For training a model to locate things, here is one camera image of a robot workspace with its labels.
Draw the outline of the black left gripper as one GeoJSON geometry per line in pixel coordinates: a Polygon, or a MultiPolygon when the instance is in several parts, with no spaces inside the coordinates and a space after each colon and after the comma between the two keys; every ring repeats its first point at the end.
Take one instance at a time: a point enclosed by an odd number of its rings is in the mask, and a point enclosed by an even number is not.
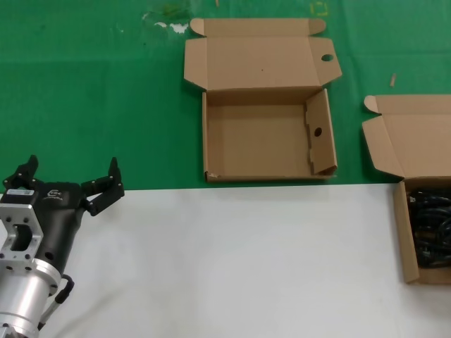
{"type": "Polygon", "coordinates": [[[79,185],[38,180],[35,178],[38,166],[36,155],[31,155],[3,184],[6,190],[36,190],[33,208],[43,237],[35,258],[62,274],[85,210],[96,216],[125,196],[121,170],[117,158],[113,157],[107,176],[79,185]]]}

